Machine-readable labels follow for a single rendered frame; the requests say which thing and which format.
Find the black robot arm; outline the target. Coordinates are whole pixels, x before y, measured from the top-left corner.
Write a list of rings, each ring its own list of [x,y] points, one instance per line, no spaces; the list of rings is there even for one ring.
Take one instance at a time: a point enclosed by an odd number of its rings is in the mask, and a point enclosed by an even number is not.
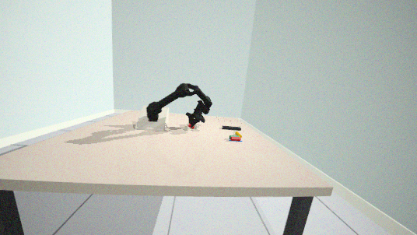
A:
[[[190,92],[188,88],[193,89],[194,91]],[[202,110],[202,113],[207,114],[210,111],[210,107],[212,106],[210,97],[206,96],[198,86],[191,85],[190,83],[181,83],[170,95],[164,97],[158,102],[152,102],[148,105],[146,108],[148,121],[157,121],[159,117],[158,113],[162,112],[162,108],[177,98],[192,96],[194,94],[197,94],[202,99],[198,100],[198,105],[196,108]],[[204,103],[202,103],[202,101]]]

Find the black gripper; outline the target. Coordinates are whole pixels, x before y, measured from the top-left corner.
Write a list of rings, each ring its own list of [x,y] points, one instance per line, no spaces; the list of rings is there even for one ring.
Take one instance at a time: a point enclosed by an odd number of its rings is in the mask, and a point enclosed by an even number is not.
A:
[[[202,110],[195,108],[194,109],[194,113],[190,114],[190,113],[186,113],[185,115],[188,116],[188,123],[191,124],[191,128],[198,122],[203,122],[205,123],[205,119],[202,117],[199,117],[200,114],[202,114]]]

